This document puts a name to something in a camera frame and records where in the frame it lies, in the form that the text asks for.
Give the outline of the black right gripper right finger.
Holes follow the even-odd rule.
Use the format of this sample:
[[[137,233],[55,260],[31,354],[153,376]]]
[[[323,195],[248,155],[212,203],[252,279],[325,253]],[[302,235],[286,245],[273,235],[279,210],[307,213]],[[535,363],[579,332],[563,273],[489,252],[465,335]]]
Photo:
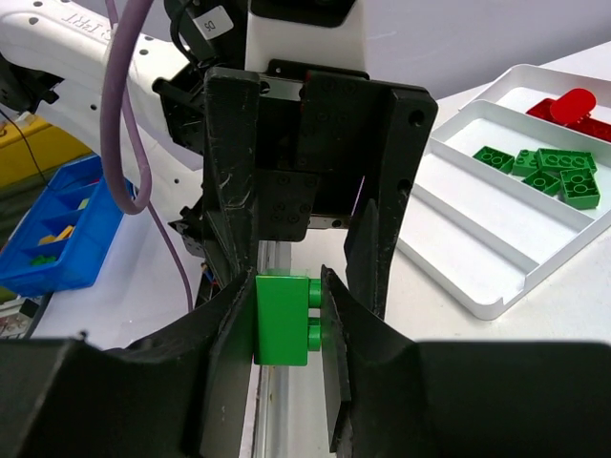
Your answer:
[[[340,457],[606,457],[610,347],[415,342],[324,268],[330,450]]]

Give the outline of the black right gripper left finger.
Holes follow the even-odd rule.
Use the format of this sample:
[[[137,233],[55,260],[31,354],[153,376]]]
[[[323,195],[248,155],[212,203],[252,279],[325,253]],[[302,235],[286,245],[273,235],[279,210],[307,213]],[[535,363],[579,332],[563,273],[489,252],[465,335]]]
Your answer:
[[[254,269],[125,348],[1,344],[5,457],[236,457],[254,345]]]

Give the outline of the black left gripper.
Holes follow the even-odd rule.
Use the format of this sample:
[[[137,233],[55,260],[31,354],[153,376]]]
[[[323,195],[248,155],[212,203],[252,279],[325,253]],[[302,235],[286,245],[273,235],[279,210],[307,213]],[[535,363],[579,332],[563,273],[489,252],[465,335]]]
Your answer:
[[[273,59],[256,73],[215,67],[204,80],[204,215],[208,264],[225,287],[257,263],[262,240],[301,241],[312,217],[351,222],[348,290],[379,318],[415,175],[438,106],[424,88],[366,73]]]

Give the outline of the green small brick top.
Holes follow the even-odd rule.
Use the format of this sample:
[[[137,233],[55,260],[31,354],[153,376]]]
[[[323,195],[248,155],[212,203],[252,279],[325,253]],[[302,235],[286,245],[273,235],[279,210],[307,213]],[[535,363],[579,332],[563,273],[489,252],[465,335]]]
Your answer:
[[[257,293],[258,365],[306,366],[308,355],[322,346],[321,319],[310,311],[322,305],[319,279],[259,275]]]

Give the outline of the green small lego brick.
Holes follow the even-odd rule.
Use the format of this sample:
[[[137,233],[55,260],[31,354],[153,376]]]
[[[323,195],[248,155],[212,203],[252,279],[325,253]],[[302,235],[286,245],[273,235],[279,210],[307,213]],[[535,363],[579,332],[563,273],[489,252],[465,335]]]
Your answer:
[[[514,166],[515,158],[490,146],[483,146],[474,155],[476,159],[501,173],[509,174]]]

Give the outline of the green rounded lego brick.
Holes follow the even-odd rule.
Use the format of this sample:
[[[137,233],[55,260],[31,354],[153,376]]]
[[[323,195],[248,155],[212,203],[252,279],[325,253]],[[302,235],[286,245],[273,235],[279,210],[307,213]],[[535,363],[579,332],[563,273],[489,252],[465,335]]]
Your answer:
[[[520,150],[515,157],[512,174],[517,177],[527,177],[537,170],[537,152],[532,150]]]

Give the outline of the green long brick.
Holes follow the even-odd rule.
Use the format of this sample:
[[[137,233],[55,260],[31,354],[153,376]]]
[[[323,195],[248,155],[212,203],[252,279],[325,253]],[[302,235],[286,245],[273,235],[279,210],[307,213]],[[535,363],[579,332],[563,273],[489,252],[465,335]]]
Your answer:
[[[574,169],[598,171],[593,155],[584,151],[540,148],[536,151],[536,160],[540,170],[550,173]]]

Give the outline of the green square brick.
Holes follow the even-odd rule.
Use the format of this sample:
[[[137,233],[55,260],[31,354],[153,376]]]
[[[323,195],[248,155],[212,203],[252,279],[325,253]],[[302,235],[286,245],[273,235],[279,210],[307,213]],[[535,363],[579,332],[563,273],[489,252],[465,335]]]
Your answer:
[[[600,191],[589,168],[572,169],[560,173],[561,199],[577,210],[591,210],[600,203]]]

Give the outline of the red rounded lego brick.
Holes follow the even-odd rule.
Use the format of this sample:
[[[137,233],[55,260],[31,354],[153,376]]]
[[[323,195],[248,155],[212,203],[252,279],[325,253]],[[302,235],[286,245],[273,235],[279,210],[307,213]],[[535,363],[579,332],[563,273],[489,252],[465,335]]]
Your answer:
[[[593,93],[575,88],[562,95],[551,107],[552,116],[561,123],[571,123],[591,114],[597,105]]]

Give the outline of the red long lego brick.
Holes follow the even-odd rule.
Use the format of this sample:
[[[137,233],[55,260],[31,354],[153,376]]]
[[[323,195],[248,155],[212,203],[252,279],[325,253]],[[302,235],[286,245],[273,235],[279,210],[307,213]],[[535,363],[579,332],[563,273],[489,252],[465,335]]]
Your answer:
[[[566,127],[569,130],[589,135],[602,141],[610,142],[609,123],[592,118],[589,114],[571,123],[561,123],[557,121],[551,113],[551,107],[555,102],[555,99],[545,98],[530,108],[526,114],[562,127]]]

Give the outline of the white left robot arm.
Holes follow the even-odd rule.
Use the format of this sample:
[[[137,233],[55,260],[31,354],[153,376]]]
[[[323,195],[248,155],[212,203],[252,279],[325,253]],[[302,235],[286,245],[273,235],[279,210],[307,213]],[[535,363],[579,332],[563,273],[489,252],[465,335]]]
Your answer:
[[[373,80],[360,1],[169,1],[172,38],[73,1],[1,5],[1,101],[41,113],[97,152],[132,97],[151,200],[220,284],[263,240],[344,227],[348,289],[386,311],[390,265],[437,106]]]

